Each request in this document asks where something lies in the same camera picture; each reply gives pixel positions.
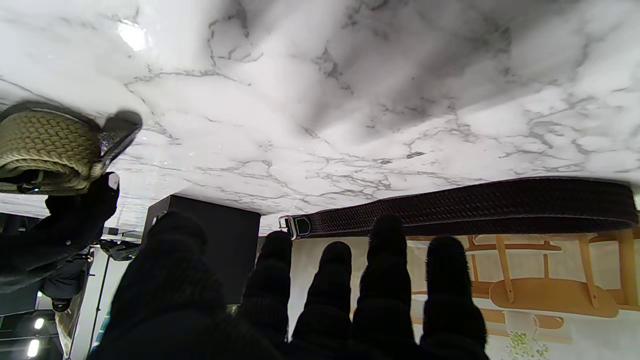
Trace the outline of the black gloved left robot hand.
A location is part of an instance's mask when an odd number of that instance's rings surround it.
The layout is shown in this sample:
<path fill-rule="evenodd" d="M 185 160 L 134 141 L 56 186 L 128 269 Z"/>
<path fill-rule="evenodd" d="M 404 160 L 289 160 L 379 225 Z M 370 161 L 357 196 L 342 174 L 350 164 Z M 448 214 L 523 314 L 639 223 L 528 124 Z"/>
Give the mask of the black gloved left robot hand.
<path fill-rule="evenodd" d="M 170 212 L 128 265 L 110 321 L 91 360 L 486 360 L 488 335 L 473 302 L 464 246 L 441 235 L 425 260 L 422 336 L 414 337 L 407 240 L 395 214 L 372 229 L 367 265 L 351 312 L 352 252 L 328 244 L 302 313 L 288 337 L 293 241 L 267 235 L 240 306 L 227 310 L 223 287 L 204 260 L 207 236 Z"/>

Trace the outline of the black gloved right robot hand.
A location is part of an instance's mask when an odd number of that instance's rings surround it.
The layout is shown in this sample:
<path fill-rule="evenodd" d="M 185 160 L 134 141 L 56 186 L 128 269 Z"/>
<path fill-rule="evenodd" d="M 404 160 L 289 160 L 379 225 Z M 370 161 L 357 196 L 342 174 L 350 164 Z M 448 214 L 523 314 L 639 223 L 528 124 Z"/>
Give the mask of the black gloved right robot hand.
<path fill-rule="evenodd" d="M 101 175 L 84 194 L 48 196 L 48 216 L 22 232 L 1 235 L 1 294 L 28 287 L 66 312 L 85 284 L 86 250 L 116 212 L 121 178 Z"/>

